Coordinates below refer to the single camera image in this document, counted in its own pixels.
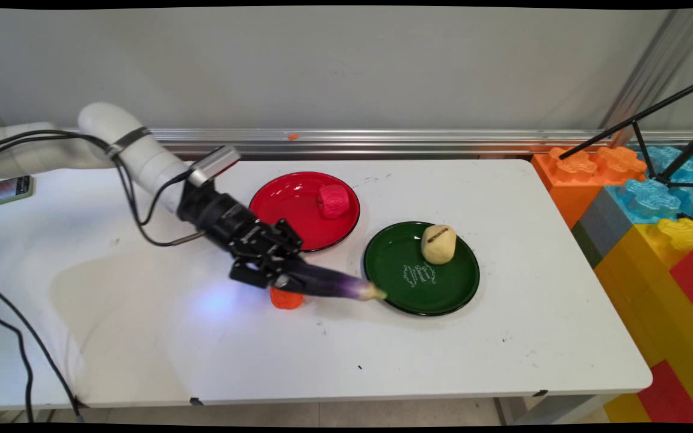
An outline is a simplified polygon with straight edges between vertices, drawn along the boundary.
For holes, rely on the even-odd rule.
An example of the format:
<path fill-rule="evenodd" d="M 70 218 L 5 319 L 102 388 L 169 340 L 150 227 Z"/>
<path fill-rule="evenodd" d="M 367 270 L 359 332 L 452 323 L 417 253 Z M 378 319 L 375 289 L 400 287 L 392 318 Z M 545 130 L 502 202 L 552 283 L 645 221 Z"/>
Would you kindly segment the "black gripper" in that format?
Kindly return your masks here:
<path fill-rule="evenodd" d="M 234 281 L 286 289 L 291 285 L 287 269 L 303 263 L 303 240 L 286 219 L 273 225 L 261 222 L 231 195 L 218 192 L 213 183 L 197 187 L 186 181 L 177 217 L 235 259 L 229 270 Z"/>

